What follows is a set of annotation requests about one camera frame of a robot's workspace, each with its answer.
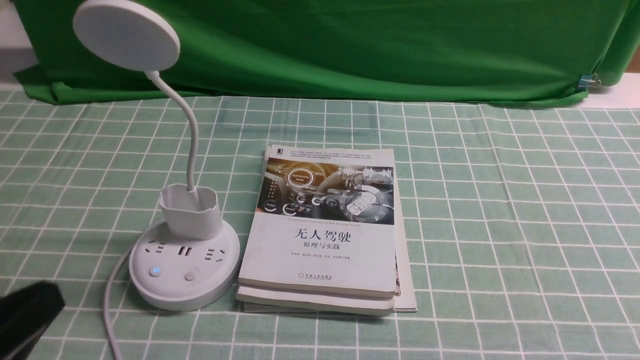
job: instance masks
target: green cloth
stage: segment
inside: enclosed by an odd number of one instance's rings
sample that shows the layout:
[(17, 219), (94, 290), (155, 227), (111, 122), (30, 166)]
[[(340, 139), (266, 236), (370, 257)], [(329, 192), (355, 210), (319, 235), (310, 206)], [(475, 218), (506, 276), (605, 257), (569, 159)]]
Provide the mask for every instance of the green cloth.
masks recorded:
[[(139, 0), (182, 42), (183, 94), (562, 106), (613, 85), (640, 42), (638, 0)], [(18, 0), (40, 61), (18, 75), (54, 104), (163, 96), (86, 50), (79, 0)]]

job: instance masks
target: green checkered tablecloth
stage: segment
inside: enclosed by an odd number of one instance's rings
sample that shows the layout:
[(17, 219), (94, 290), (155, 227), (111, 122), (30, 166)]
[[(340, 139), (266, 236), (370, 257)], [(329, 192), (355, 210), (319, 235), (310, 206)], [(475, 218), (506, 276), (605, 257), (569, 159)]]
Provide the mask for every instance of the green checkered tablecloth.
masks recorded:
[[(395, 150), (418, 313), (199, 311), (111, 299), (126, 359), (640, 358), (640, 111), (199, 97), (200, 184), (243, 244), (268, 143)], [(104, 282), (158, 191), (184, 182), (166, 99), (49, 106), (0, 90), (0, 293), (56, 281), (31, 359), (111, 359)]]

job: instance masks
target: book title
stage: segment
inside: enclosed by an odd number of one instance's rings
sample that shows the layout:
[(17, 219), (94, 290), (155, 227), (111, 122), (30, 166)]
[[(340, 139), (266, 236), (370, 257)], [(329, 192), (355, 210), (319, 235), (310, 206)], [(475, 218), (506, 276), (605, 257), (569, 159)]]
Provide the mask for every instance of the book title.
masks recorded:
[(348, 231), (331, 231), (322, 230), (318, 232), (317, 229), (308, 230), (306, 228), (296, 229), (296, 236), (294, 238), (309, 240), (303, 242), (303, 247), (312, 247), (316, 249), (332, 249), (340, 250), (340, 243), (350, 243), (351, 234)]

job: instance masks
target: book cover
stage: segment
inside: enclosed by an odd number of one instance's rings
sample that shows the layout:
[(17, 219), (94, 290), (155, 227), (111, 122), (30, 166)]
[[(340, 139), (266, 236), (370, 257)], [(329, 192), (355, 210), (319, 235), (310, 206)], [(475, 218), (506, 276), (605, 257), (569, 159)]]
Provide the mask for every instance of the book cover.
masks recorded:
[(240, 285), (237, 299), (244, 301), (244, 311), (248, 313), (304, 313), (309, 311), (336, 311), (361, 315), (384, 316), (396, 313), (416, 312), (417, 302), (409, 254), (406, 246), (404, 219), (398, 197), (395, 197), (395, 239), (396, 239), (396, 294), (393, 303), (385, 299), (349, 298), (345, 295), (322, 295), (313, 293), (297, 294), (287, 290), (263, 290)]
[(393, 297), (393, 150), (268, 151), (239, 283)]

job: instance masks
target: pen holder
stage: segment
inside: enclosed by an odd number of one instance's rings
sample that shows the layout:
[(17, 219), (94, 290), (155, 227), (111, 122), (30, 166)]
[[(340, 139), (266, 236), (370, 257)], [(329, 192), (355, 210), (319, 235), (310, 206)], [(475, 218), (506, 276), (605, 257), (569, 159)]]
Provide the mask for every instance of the pen holder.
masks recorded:
[(160, 208), (169, 229), (176, 236), (196, 240), (213, 239), (222, 232), (218, 194), (212, 188), (171, 184), (160, 193)]

